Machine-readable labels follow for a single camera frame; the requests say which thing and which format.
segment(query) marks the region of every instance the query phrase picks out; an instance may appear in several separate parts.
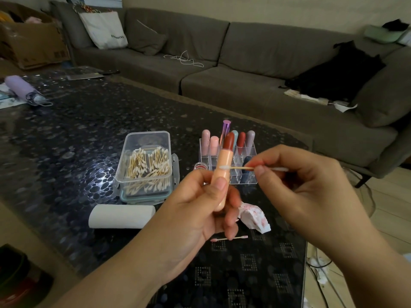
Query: pile of cotton swabs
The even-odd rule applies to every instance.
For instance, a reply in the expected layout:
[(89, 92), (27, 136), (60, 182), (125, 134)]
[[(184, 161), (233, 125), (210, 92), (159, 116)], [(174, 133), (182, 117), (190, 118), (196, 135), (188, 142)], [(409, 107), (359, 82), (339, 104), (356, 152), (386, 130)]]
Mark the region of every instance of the pile of cotton swabs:
[[(168, 149), (136, 149), (131, 153), (126, 178), (146, 178), (164, 176), (171, 172), (168, 159)], [(144, 191), (163, 191), (171, 184), (171, 178), (150, 179), (138, 181), (125, 187), (127, 194), (135, 195), (141, 188)]]

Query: sofa seat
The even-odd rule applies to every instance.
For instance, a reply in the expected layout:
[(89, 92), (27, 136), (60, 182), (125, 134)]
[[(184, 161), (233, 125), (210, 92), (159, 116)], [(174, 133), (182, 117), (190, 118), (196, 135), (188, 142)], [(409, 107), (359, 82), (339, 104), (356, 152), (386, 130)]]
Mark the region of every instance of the sofa seat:
[(164, 58), (164, 54), (146, 56), (128, 48), (99, 50), (88, 47), (75, 50), (74, 53), (79, 65), (120, 70), (123, 77), (177, 94), (180, 93), (180, 83), (184, 77), (216, 65), (211, 61), (196, 61), (201, 62), (203, 68), (183, 65), (176, 59)]
[(183, 96), (311, 135), (314, 151), (357, 166), (376, 160), (397, 137), (389, 126), (366, 127), (353, 111), (284, 95), (283, 84), (218, 66), (185, 77), (181, 89)]

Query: floor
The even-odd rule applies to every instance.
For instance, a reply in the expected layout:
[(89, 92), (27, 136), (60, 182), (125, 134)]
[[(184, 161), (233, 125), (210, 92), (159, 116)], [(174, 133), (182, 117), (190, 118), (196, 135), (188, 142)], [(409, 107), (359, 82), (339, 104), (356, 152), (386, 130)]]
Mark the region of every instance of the floor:
[[(348, 172), (347, 175), (353, 183), (357, 181), (352, 173)], [(367, 212), (372, 214), (374, 225), (396, 251), (401, 254), (411, 253), (411, 170), (397, 168), (384, 179), (372, 178), (367, 185), (371, 188), (375, 208), (370, 191), (365, 186), (357, 190), (357, 193)], [(50, 307), (56, 299), (80, 281), (64, 259), (46, 246), (17, 216), (0, 203), (0, 246), (5, 243), (25, 252), (32, 262), (55, 277), (51, 292), (38, 308)], [(313, 251), (314, 248), (309, 245), (308, 255), (310, 256)], [(319, 256), (327, 259), (321, 251)], [(328, 276), (347, 308), (354, 307), (344, 277), (334, 264), (330, 265)], [(330, 308), (343, 307), (329, 283), (322, 289)], [(309, 307), (326, 307), (309, 270), (306, 273), (305, 297)]]

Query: stack of books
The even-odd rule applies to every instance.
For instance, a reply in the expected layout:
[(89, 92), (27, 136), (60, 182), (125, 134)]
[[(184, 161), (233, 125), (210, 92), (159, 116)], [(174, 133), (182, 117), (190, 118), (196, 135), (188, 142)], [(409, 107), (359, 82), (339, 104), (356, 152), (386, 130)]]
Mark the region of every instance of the stack of books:
[(121, 0), (82, 0), (85, 5), (122, 8)]

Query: hand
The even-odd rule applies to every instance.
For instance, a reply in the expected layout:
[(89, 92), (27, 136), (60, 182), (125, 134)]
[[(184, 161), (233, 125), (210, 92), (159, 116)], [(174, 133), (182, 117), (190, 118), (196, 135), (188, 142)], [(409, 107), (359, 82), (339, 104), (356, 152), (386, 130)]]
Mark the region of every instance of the hand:
[[(161, 275), (161, 285), (177, 277), (213, 234), (224, 231), (231, 240), (238, 232), (240, 193), (222, 177), (204, 186), (212, 175), (189, 173), (135, 238), (147, 255), (143, 261)], [(226, 193), (224, 210), (213, 213)]]
[[(265, 165), (287, 167), (290, 173), (273, 172)], [(366, 244), (375, 234), (338, 161), (279, 145), (256, 155), (247, 166), (256, 167), (261, 189), (281, 216), (328, 256), (341, 255), (356, 242)]]

